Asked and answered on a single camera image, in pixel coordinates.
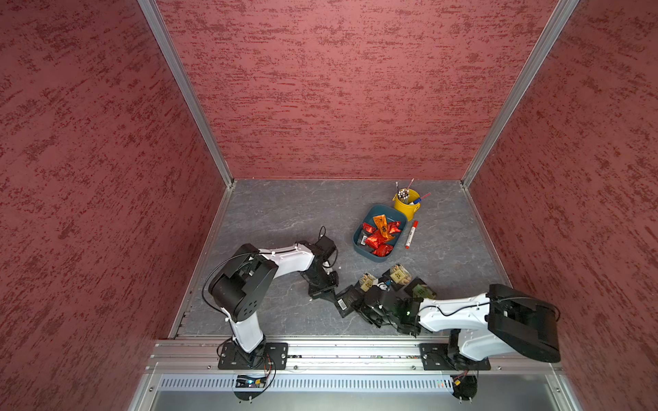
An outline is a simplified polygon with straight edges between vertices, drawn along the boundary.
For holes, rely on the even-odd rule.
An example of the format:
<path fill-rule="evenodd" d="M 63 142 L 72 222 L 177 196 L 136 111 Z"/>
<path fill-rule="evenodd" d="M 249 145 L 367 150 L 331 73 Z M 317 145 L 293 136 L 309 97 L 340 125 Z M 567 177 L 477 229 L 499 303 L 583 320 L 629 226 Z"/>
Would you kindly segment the black barcode tea bag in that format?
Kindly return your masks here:
<path fill-rule="evenodd" d="M 337 308 L 341 318 L 345 318 L 358 310 L 363 304 L 364 293 L 361 289 L 356 288 L 354 285 L 336 294 L 334 306 Z"/>

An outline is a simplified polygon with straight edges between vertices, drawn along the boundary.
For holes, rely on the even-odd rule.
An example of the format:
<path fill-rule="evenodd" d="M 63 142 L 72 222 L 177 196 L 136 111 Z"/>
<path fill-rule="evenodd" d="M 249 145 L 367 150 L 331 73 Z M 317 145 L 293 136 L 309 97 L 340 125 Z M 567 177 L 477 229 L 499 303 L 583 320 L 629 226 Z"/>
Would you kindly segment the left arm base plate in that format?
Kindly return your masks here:
<path fill-rule="evenodd" d="M 248 353 L 236 342 L 228 341 L 217 349 L 219 370 L 262 370 L 286 369 L 289 344 L 264 342 Z"/>

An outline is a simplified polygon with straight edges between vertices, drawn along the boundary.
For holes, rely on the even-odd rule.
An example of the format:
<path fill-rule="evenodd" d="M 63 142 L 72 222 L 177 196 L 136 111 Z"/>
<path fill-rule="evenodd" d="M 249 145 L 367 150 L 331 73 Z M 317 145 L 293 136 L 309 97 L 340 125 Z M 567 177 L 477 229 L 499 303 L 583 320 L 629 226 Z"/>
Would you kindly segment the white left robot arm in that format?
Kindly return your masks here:
<path fill-rule="evenodd" d="M 259 249 L 246 243 L 212 270 L 204 284 L 203 301 L 228 320 L 231 345 L 256 357 L 265 348 L 257 310 L 274 279 L 298 273 L 308 284 L 312 299 L 335 296 L 339 275 L 334 269 L 338 249 L 322 236 L 314 243 L 297 242 L 287 248 Z"/>

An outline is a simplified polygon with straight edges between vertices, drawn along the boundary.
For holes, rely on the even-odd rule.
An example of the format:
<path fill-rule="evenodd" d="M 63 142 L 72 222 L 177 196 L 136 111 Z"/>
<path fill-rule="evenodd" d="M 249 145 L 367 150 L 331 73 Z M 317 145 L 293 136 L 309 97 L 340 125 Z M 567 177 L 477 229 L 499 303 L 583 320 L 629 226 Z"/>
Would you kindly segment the orange tea bag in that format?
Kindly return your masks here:
<path fill-rule="evenodd" d="M 385 214 L 380 214 L 380 215 L 374 216 L 373 221 L 375 223 L 376 228 L 378 229 L 378 231 L 380 233 L 380 236 L 385 241 L 391 241 L 393 239 L 393 235 L 390 233 L 389 228 L 388 228 L 387 216 Z"/>

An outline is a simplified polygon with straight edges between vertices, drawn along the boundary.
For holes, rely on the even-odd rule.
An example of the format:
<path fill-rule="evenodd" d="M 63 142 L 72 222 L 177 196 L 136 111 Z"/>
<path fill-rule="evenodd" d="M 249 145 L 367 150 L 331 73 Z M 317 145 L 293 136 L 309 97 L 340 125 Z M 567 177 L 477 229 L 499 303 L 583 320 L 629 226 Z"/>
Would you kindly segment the black green label tea bag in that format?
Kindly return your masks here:
<path fill-rule="evenodd" d="M 411 295 L 413 298 L 430 300 L 434 300 L 437 297 L 436 293 L 428 286 L 428 284 L 419 278 L 411 288 Z"/>

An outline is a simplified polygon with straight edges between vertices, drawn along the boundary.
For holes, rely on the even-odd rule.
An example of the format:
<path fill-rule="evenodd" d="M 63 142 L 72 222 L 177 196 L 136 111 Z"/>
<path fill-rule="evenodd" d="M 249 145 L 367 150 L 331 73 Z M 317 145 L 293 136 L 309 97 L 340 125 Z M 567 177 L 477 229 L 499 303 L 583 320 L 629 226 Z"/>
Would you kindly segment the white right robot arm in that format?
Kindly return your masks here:
<path fill-rule="evenodd" d="M 402 298 L 374 286 L 353 307 L 371 325 L 391 325 L 403 335 L 448 332 L 446 343 L 420 345 L 426 370 L 487 371 L 490 357 L 514 352 L 533 361 L 561 361 L 558 308 L 504 284 L 452 300 Z"/>

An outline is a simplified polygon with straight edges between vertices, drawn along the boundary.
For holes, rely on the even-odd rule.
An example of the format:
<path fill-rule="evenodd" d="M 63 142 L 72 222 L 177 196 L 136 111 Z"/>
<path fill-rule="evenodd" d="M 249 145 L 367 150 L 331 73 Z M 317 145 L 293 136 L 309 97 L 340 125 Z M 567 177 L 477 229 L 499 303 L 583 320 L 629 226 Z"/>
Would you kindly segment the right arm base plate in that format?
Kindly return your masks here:
<path fill-rule="evenodd" d="M 473 361 L 461 354 L 456 345 L 420 344 L 420 358 L 425 371 L 490 371 L 489 360 Z"/>

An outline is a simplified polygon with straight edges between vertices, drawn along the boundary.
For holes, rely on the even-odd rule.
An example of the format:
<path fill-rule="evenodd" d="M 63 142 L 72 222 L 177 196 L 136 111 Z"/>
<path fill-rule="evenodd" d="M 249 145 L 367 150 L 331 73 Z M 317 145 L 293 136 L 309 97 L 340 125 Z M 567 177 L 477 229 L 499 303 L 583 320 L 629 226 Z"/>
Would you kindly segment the black yellow label tea bag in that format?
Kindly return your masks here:
<path fill-rule="evenodd" d="M 403 265 L 395 265 L 389 270 L 389 276 L 394 284 L 399 287 L 408 285 L 413 277 Z"/>
<path fill-rule="evenodd" d="M 378 279 L 369 273 L 363 274 L 358 281 L 358 288 L 363 293 L 368 292 L 374 285 L 378 283 Z"/>

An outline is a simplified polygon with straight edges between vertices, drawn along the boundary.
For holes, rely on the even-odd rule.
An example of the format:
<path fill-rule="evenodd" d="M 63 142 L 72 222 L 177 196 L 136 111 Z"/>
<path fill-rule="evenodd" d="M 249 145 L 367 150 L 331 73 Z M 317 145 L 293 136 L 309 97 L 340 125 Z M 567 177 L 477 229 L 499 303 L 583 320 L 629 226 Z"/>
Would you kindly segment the red foil tea bag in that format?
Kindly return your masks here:
<path fill-rule="evenodd" d="M 375 227 L 371 226 L 370 224 L 363 223 L 362 228 L 363 231 L 365 231 L 369 235 L 373 235 L 375 233 Z"/>
<path fill-rule="evenodd" d="M 401 222 L 395 221 L 395 222 L 390 222 L 387 226 L 388 232 L 393 236 L 400 234 L 402 232 L 402 229 L 400 229 Z"/>
<path fill-rule="evenodd" d="M 372 235 L 368 236 L 364 244 L 370 248 L 377 249 L 381 245 L 384 245 L 387 243 L 387 238 L 381 234 L 380 231 L 375 231 Z"/>
<path fill-rule="evenodd" d="M 372 255 L 378 257 L 378 258 L 385 258 L 387 257 L 390 253 L 392 253 L 392 250 L 394 249 L 394 246 L 390 244 L 380 244 L 377 249 L 375 249 L 372 252 Z"/>

